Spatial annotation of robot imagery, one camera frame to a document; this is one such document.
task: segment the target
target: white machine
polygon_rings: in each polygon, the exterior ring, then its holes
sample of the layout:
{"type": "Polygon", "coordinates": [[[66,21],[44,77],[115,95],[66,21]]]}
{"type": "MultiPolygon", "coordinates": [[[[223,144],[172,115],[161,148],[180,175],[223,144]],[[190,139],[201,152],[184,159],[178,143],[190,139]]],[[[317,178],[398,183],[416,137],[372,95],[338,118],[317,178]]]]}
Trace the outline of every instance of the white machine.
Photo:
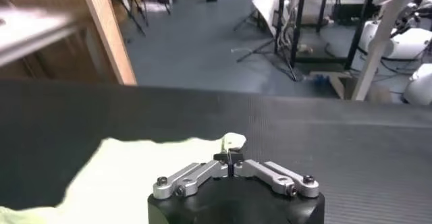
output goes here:
{"type": "MultiPolygon", "coordinates": [[[[366,53],[369,51],[369,44],[375,36],[379,22],[379,20],[368,21],[364,25],[358,47],[366,53]]],[[[418,59],[431,39],[431,31],[422,28],[409,28],[404,33],[389,39],[383,57],[394,60],[418,59]]]]}
{"type": "MultiPolygon", "coordinates": [[[[270,32],[273,36],[276,36],[276,15],[275,12],[279,9],[279,0],[252,0],[253,5],[259,11],[261,16],[264,18],[267,26],[270,29],[270,32]]],[[[283,15],[282,20],[288,19],[288,5],[290,1],[285,0],[283,2],[283,15]]]]}
{"type": "Polygon", "coordinates": [[[403,97],[413,105],[432,105],[432,63],[422,64],[413,73],[403,97]]]}
{"type": "MultiPolygon", "coordinates": [[[[432,39],[432,32],[418,28],[422,18],[432,19],[432,0],[414,0],[400,13],[391,32],[383,57],[393,60],[414,60],[421,57],[432,39]]],[[[369,52],[380,20],[365,23],[358,47],[369,52]]]]}

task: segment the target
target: white desk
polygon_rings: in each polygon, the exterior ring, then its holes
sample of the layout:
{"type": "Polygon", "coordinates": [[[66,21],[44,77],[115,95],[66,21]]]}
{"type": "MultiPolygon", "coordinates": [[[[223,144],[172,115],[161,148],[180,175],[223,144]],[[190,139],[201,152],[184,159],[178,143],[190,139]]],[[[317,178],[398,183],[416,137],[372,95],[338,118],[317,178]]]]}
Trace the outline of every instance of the white desk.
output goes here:
{"type": "Polygon", "coordinates": [[[80,29],[79,15],[43,9],[1,8],[0,66],[59,41],[80,29]]]}
{"type": "Polygon", "coordinates": [[[366,63],[360,73],[356,88],[352,95],[352,100],[363,101],[372,84],[375,71],[378,68],[381,57],[384,54],[384,49],[389,40],[390,33],[394,27],[394,23],[402,10],[406,0],[391,0],[381,8],[383,17],[377,29],[374,39],[369,47],[369,54],[366,63]]]}

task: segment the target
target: desk leg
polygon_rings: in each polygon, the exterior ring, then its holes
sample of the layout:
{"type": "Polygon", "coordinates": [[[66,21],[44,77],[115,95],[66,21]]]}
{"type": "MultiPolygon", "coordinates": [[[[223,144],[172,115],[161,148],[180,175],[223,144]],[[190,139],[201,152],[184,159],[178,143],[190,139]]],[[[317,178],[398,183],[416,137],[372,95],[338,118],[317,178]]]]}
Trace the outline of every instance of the desk leg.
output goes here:
{"type": "Polygon", "coordinates": [[[279,47],[277,46],[277,40],[279,39],[279,35],[281,35],[282,29],[282,16],[284,15],[284,2],[285,0],[279,0],[279,7],[277,8],[277,26],[276,26],[276,36],[275,36],[275,54],[279,51],[279,47]]]}
{"type": "Polygon", "coordinates": [[[327,5],[327,0],[322,0],[322,2],[321,2],[321,8],[319,10],[318,23],[317,23],[317,27],[316,27],[316,31],[318,33],[321,31],[321,27],[323,25],[324,10],[325,10],[325,6],[326,5],[327,5]]]}
{"type": "Polygon", "coordinates": [[[302,16],[303,16],[303,7],[304,7],[304,0],[299,0],[298,7],[297,7],[297,16],[296,16],[296,26],[294,28],[294,35],[292,38],[292,45],[291,45],[291,55],[290,55],[290,64],[292,67],[296,64],[296,56],[297,56],[297,46],[298,46],[298,40],[300,39],[300,29],[302,25],[302,16]]]}
{"type": "Polygon", "coordinates": [[[384,5],[384,15],[379,23],[375,37],[369,45],[369,54],[363,66],[352,100],[363,101],[372,84],[373,76],[378,68],[381,57],[384,54],[394,22],[398,18],[400,10],[404,6],[404,0],[393,0],[384,5]]]}
{"type": "Polygon", "coordinates": [[[362,11],[360,13],[360,19],[357,24],[356,32],[352,37],[350,51],[348,52],[348,61],[345,64],[345,69],[351,69],[352,61],[354,60],[354,56],[356,55],[358,43],[360,42],[360,38],[363,33],[364,24],[366,23],[366,9],[368,6],[372,4],[372,0],[365,0],[363,3],[362,11]]]}

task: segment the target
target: table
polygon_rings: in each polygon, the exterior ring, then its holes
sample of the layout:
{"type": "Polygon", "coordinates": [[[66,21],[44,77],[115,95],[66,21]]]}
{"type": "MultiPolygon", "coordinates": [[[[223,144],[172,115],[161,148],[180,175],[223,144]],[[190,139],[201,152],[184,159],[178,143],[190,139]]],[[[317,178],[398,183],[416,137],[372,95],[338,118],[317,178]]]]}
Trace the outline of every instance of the table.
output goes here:
{"type": "MultiPolygon", "coordinates": [[[[358,21],[356,32],[354,33],[350,50],[348,52],[347,57],[330,57],[330,58],[319,58],[319,57],[302,57],[299,58],[297,55],[298,50],[298,43],[300,40],[300,29],[302,27],[302,16],[303,16],[303,9],[304,9],[304,0],[299,0],[298,3],[298,11],[297,11],[297,18],[296,18],[296,27],[294,29],[293,33],[293,43],[292,43],[292,49],[290,52],[290,63],[291,66],[295,66],[296,63],[340,63],[344,65],[344,69],[351,69],[352,62],[354,61],[354,56],[357,51],[358,42],[360,41],[361,34],[363,31],[364,24],[366,22],[366,16],[365,12],[367,10],[367,7],[372,4],[373,0],[365,0],[362,5],[362,11],[360,14],[360,19],[358,21]]],[[[327,0],[322,0],[321,7],[319,11],[319,17],[317,25],[315,26],[315,30],[317,33],[321,31],[323,18],[324,18],[324,10],[327,0]]]]}
{"type": "Polygon", "coordinates": [[[375,37],[371,41],[366,63],[361,71],[356,88],[354,89],[352,100],[362,101],[365,99],[368,89],[372,84],[375,71],[384,54],[385,44],[389,40],[394,22],[404,4],[406,4],[406,0],[392,0],[383,5],[383,9],[381,10],[383,17],[375,37]]]}
{"type": "Polygon", "coordinates": [[[161,142],[237,132],[248,138],[248,158],[317,178],[328,224],[432,219],[426,107],[13,80],[0,81],[0,90],[3,206],[60,202],[104,137],[161,142]]]}

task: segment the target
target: wooden board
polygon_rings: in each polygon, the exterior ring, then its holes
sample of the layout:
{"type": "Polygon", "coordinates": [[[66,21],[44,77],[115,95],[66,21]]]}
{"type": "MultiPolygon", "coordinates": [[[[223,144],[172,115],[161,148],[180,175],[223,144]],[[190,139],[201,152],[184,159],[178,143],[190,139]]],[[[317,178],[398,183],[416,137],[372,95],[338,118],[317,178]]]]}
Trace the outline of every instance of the wooden board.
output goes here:
{"type": "Polygon", "coordinates": [[[86,0],[114,73],[122,84],[136,84],[111,0],[86,0]]]}
{"type": "MultiPolygon", "coordinates": [[[[18,7],[42,7],[45,9],[54,10],[74,10],[83,12],[84,15],[88,16],[88,26],[91,32],[93,32],[96,42],[100,43],[98,47],[99,53],[101,54],[101,63],[104,68],[103,73],[104,78],[99,77],[98,71],[95,65],[92,63],[90,53],[88,52],[88,47],[85,45],[85,35],[83,33],[77,34],[65,40],[61,40],[58,43],[47,47],[41,51],[43,59],[41,60],[45,63],[46,68],[55,75],[54,79],[60,80],[73,80],[82,82],[113,82],[120,84],[135,84],[134,74],[132,68],[130,67],[129,58],[124,49],[123,40],[121,34],[118,32],[117,40],[120,42],[116,43],[118,47],[122,47],[124,50],[123,54],[116,52],[116,59],[109,57],[112,54],[111,51],[107,50],[107,46],[103,44],[102,32],[96,29],[94,22],[97,20],[92,20],[92,16],[87,6],[86,0],[9,0],[14,5],[18,7]],[[121,63],[121,60],[125,62],[123,64],[129,65],[129,74],[123,78],[122,76],[127,73],[119,74],[117,73],[117,65],[121,63]]],[[[32,61],[32,58],[28,59],[30,62],[37,63],[37,61],[32,61]]],[[[122,71],[126,71],[127,66],[122,67],[122,71]]]]}

